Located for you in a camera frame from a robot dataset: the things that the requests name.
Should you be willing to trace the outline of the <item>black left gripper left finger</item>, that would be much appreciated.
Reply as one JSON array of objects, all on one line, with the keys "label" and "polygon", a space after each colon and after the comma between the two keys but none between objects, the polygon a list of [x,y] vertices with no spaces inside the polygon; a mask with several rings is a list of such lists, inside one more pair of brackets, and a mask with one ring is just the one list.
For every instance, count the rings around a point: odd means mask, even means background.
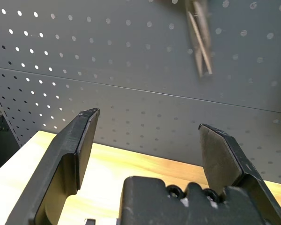
[{"label": "black left gripper left finger", "polygon": [[10,212],[7,225],[56,225],[66,199],[81,189],[100,111],[84,110],[51,141]]}]

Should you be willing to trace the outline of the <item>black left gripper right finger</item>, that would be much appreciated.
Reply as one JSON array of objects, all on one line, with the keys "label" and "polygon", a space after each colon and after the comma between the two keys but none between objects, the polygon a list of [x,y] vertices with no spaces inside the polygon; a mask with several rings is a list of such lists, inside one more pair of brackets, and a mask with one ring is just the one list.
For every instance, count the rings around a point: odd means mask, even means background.
[{"label": "black left gripper right finger", "polygon": [[259,172],[234,137],[208,124],[200,124],[204,173],[211,189],[222,194],[225,187],[246,191],[262,217],[281,225],[281,207]]}]

